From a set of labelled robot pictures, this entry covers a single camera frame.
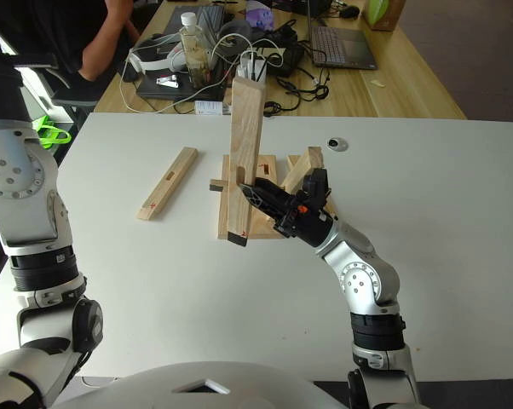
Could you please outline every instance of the box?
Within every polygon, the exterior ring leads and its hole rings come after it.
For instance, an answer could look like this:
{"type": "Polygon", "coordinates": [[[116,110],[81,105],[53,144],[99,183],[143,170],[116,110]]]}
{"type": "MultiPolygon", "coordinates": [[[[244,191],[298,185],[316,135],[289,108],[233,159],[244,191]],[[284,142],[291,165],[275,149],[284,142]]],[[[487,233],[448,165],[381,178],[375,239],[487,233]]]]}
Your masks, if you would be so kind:
{"type": "Polygon", "coordinates": [[[362,15],[373,30],[392,32],[406,0],[366,0],[362,15]]]}

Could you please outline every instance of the wooden desk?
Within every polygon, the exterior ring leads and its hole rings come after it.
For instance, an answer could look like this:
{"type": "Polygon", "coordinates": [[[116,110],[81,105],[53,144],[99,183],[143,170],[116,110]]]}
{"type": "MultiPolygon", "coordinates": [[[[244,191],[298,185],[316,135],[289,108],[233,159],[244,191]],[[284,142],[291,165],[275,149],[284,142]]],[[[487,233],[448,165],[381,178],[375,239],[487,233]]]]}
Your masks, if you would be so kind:
{"type": "MultiPolygon", "coordinates": [[[[353,0],[350,4],[362,7],[363,0],[353,0]]],[[[162,32],[170,19],[172,9],[180,3],[163,2],[149,23],[141,38],[162,32]]],[[[203,5],[206,2],[183,3],[203,5]]],[[[245,8],[245,2],[228,4],[227,10],[243,18],[239,13],[245,8]]],[[[291,18],[297,19],[294,28],[298,39],[307,38],[306,17],[274,10],[275,26],[279,27],[291,18]]],[[[362,17],[357,20],[331,18],[327,24],[333,27],[364,30],[372,53],[376,57],[377,71],[331,69],[329,87],[331,93],[323,101],[303,102],[292,112],[282,115],[334,116],[334,117],[396,117],[396,118],[454,118],[465,119],[463,112],[447,90],[436,78],[424,59],[413,47],[405,33],[397,27],[394,32],[373,32],[362,17]],[[371,83],[379,80],[385,88],[371,83]]],[[[318,75],[320,68],[312,65],[307,56],[302,61],[303,68],[318,75]]],[[[290,81],[299,88],[310,88],[310,79],[301,72],[295,72],[290,81]]],[[[130,112],[119,93],[120,78],[117,75],[105,94],[101,97],[96,112],[130,112]]],[[[136,95],[132,84],[122,83],[124,97],[131,107],[139,111],[151,111],[151,107],[136,95]]],[[[291,107],[296,98],[285,95],[275,78],[267,79],[267,101],[277,101],[284,107],[291,107]]],[[[170,101],[148,100],[157,109],[166,107],[170,101]]],[[[187,110],[192,103],[181,104],[181,111],[187,110]]]]}

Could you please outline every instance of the white table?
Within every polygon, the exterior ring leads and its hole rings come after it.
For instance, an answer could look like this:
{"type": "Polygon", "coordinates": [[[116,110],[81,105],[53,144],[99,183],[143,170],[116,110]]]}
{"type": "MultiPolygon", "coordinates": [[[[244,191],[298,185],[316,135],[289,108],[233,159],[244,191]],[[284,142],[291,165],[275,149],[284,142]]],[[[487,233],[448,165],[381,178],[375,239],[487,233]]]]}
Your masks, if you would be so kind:
{"type": "MultiPolygon", "coordinates": [[[[229,117],[93,114],[61,166],[78,266],[105,314],[84,375],[192,360],[270,364],[344,380],[349,316],[334,273],[297,239],[216,239],[229,117]],[[154,222],[135,214],[183,146],[195,166],[154,222]]],[[[273,118],[261,153],[322,146],[339,215],[401,277],[406,341],[422,381],[513,377],[513,124],[273,118]],[[349,149],[325,148],[343,136],[349,149]]],[[[0,277],[0,352],[16,305],[0,277]]]]}

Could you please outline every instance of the keyboard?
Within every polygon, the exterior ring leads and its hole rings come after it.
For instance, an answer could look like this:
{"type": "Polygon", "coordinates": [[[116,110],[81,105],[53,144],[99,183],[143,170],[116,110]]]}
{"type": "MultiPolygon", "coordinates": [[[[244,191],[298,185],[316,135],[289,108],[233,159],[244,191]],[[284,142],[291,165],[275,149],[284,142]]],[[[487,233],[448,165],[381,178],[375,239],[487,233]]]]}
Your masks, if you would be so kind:
{"type": "Polygon", "coordinates": [[[164,30],[164,34],[174,34],[182,28],[181,14],[192,11],[198,17],[198,26],[211,32],[218,32],[224,21],[224,6],[176,6],[171,13],[170,22],[164,30]]]}
{"type": "Polygon", "coordinates": [[[312,47],[326,53],[324,55],[314,51],[314,61],[316,63],[345,64],[346,58],[343,46],[333,28],[323,26],[312,27],[312,40],[314,41],[312,47]]]}

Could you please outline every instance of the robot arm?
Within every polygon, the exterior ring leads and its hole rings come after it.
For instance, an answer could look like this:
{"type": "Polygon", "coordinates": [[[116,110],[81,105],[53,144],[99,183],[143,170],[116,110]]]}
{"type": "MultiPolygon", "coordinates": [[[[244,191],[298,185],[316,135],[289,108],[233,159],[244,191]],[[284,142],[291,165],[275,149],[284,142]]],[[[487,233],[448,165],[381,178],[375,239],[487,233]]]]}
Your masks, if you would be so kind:
{"type": "Polygon", "coordinates": [[[348,375],[350,407],[423,407],[418,405],[410,349],[402,336],[399,277],[363,233],[323,210],[330,192],[326,170],[306,176],[303,190],[295,195],[260,178],[255,186],[241,188],[253,206],[275,220],[278,232],[312,245],[338,277],[349,305],[353,359],[359,367],[348,375]]]}
{"type": "Polygon", "coordinates": [[[84,297],[57,165],[7,59],[0,54],[0,239],[20,304],[20,349],[0,355],[0,407],[46,407],[101,341],[102,314],[84,297]]]}

